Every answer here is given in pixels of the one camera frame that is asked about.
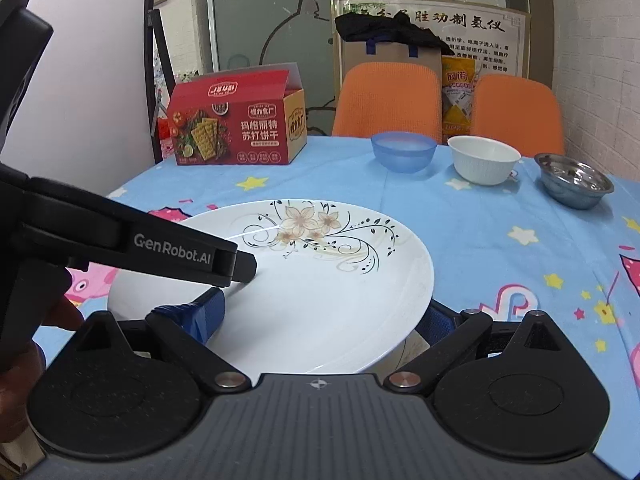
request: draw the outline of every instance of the yellow package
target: yellow package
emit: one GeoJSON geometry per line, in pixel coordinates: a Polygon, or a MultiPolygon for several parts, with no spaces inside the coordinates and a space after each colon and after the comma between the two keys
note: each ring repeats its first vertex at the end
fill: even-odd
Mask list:
{"type": "Polygon", "coordinates": [[[473,59],[442,56],[442,142],[469,134],[477,76],[473,59]]]}

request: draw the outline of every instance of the orange chair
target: orange chair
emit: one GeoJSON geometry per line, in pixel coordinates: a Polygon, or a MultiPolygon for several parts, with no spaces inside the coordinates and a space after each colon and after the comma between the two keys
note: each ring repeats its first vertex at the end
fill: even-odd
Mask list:
{"type": "Polygon", "coordinates": [[[564,155],[560,107],[553,92],[523,77],[480,78],[474,90],[471,135],[505,142],[523,156],[564,155]]]}
{"type": "Polygon", "coordinates": [[[334,136],[413,132],[442,142],[442,88],[436,73],[411,63],[361,63],[347,72],[334,136]]]}

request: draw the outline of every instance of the white plate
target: white plate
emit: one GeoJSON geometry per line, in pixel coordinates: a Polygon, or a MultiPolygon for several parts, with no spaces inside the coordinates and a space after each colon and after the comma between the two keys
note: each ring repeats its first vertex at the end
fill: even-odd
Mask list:
{"type": "MultiPolygon", "coordinates": [[[[253,253],[254,280],[225,289],[226,316],[207,346],[255,383],[261,373],[348,374],[402,342],[433,292],[433,263],[407,227],[359,206],[274,200],[183,222],[253,253]]],[[[117,319],[192,301],[207,285],[121,270],[109,294],[117,319]]]]}

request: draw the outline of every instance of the bowl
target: bowl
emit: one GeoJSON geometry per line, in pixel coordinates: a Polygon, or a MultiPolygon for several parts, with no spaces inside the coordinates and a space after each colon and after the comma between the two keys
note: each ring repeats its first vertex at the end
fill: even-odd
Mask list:
{"type": "Polygon", "coordinates": [[[605,174],[568,156],[539,153],[535,159],[546,192],[571,208],[591,209],[614,190],[605,174]]]}
{"type": "Polygon", "coordinates": [[[420,134],[383,132],[371,137],[373,153],[380,164],[394,173],[415,173],[426,168],[438,143],[420,134]]]}
{"type": "Polygon", "coordinates": [[[507,180],[520,152],[499,140],[475,136],[455,136],[447,142],[453,166],[468,181],[482,186],[496,186],[507,180]]]}

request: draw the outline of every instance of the bowl rim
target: bowl rim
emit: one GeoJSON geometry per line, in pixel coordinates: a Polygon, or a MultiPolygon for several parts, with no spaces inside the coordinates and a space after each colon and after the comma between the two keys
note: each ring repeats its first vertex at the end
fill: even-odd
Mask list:
{"type": "Polygon", "coordinates": [[[431,139],[431,137],[427,137],[423,134],[415,134],[413,132],[401,132],[401,131],[379,132],[379,133],[373,134],[371,136],[371,144],[377,150],[380,150],[389,155],[402,155],[402,156],[425,156],[427,152],[435,150],[438,147],[438,143],[435,140],[431,139]],[[418,138],[420,140],[426,140],[428,147],[421,150],[399,150],[397,148],[389,148],[388,146],[383,146],[382,144],[378,143],[378,141],[382,138],[382,136],[387,137],[391,135],[400,135],[405,138],[411,138],[416,140],[418,138]]]}
{"type": "Polygon", "coordinates": [[[579,160],[576,160],[573,157],[566,156],[566,155],[558,155],[557,153],[538,153],[537,155],[535,155],[533,157],[533,159],[536,161],[536,164],[540,167],[540,171],[542,171],[546,175],[552,176],[553,178],[561,180],[565,184],[568,184],[569,186],[575,187],[576,189],[583,190],[584,192],[588,192],[590,194],[597,194],[597,195],[603,196],[603,195],[606,195],[606,194],[609,194],[609,193],[613,193],[616,190],[615,185],[613,184],[612,180],[607,175],[602,173],[600,170],[596,170],[594,167],[590,166],[589,164],[585,164],[584,162],[580,162],[579,160]],[[575,184],[575,182],[572,182],[571,180],[566,179],[564,176],[561,176],[561,175],[558,175],[557,173],[553,173],[552,171],[549,171],[548,168],[546,167],[546,165],[542,163],[542,159],[547,157],[547,156],[564,158],[564,160],[567,160],[567,161],[571,162],[572,164],[575,164],[576,166],[588,168],[590,171],[593,171],[593,173],[596,173],[599,176],[601,176],[602,179],[606,183],[608,183],[610,185],[609,189],[602,190],[602,191],[595,191],[593,189],[589,190],[589,189],[584,189],[584,188],[582,188],[580,186],[577,186],[575,184]]]}
{"type": "Polygon", "coordinates": [[[507,144],[506,142],[500,142],[500,140],[495,140],[495,139],[490,139],[489,137],[480,137],[480,136],[475,136],[475,135],[456,135],[453,137],[449,137],[449,139],[447,139],[447,144],[449,145],[449,147],[452,150],[455,150],[458,153],[461,153],[462,155],[466,155],[466,156],[470,156],[471,158],[474,158],[476,160],[485,160],[487,162],[499,162],[499,163],[503,163],[503,164],[515,164],[516,162],[518,162],[521,158],[522,158],[522,154],[516,150],[513,146],[510,146],[509,144],[507,144]],[[513,150],[515,153],[518,154],[518,158],[514,158],[513,160],[495,160],[493,158],[485,158],[482,156],[478,156],[475,155],[473,153],[469,153],[466,152],[465,150],[461,150],[459,147],[452,145],[451,141],[453,141],[454,143],[457,142],[455,139],[482,139],[484,142],[488,142],[489,144],[500,144],[501,146],[505,146],[507,148],[509,148],[510,150],[513,150]]]}

